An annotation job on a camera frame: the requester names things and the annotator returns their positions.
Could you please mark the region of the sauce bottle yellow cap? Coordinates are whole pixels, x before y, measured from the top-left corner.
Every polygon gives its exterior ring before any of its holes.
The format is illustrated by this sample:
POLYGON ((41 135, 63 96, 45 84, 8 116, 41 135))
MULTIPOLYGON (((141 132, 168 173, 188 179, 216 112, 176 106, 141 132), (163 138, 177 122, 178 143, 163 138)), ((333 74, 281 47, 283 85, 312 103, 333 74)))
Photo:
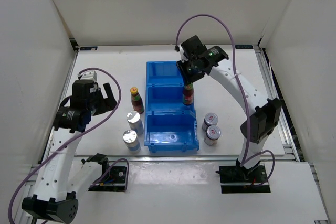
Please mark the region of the sauce bottle yellow cap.
POLYGON ((131 103, 133 106, 133 109, 137 111, 139 114, 142 114, 144 112, 144 105, 143 100, 139 94, 137 87, 132 87, 130 89, 131 92, 131 103))
POLYGON ((184 105, 192 105, 194 102, 194 87, 193 84, 185 85, 182 92, 182 102, 184 105))

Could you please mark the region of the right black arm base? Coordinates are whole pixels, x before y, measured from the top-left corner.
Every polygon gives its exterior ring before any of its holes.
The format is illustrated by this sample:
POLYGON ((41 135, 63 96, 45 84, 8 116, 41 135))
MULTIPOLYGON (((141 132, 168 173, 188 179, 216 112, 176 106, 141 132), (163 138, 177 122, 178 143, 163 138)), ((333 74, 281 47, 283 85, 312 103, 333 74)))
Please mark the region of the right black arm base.
POLYGON ((219 175, 222 194, 271 193, 264 165, 259 165, 247 177, 235 165, 220 166, 215 173, 219 175))

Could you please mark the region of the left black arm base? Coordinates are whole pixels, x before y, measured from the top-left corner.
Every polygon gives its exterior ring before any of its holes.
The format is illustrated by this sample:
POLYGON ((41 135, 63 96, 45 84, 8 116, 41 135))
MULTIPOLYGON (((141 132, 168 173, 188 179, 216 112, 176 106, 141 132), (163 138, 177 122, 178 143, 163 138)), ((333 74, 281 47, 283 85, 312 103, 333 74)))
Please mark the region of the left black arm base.
POLYGON ((113 166, 106 177, 101 182, 90 187, 88 191, 123 193, 126 191, 128 171, 129 166, 127 164, 113 166))

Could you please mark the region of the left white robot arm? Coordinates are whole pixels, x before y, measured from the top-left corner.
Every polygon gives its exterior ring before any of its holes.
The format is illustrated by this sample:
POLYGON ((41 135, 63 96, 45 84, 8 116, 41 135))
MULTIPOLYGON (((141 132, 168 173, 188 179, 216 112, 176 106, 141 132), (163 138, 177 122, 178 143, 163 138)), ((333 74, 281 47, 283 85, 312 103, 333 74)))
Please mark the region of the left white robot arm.
POLYGON ((110 176, 108 160, 102 154, 89 158, 89 164, 69 179, 79 142, 92 116, 112 113, 120 101, 113 96, 109 83, 100 88, 95 79, 76 80, 72 94, 59 106, 53 122, 54 138, 41 181, 33 195, 22 202, 22 210, 33 217, 58 223, 72 223, 78 211, 79 195, 95 180, 105 182, 110 176))

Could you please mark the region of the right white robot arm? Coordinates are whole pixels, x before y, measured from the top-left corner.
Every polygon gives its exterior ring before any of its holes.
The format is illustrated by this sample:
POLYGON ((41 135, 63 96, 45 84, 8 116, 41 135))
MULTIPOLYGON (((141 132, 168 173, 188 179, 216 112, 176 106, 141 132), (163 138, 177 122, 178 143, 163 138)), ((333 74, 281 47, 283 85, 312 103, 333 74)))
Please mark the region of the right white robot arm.
POLYGON ((233 58, 220 46, 207 48, 198 36, 175 46, 181 59, 176 63, 185 84, 194 83, 205 75, 224 87, 246 114, 240 126, 244 136, 243 149, 236 160, 236 177, 247 182, 260 164, 264 144, 278 125, 282 103, 259 91, 234 68, 233 58))

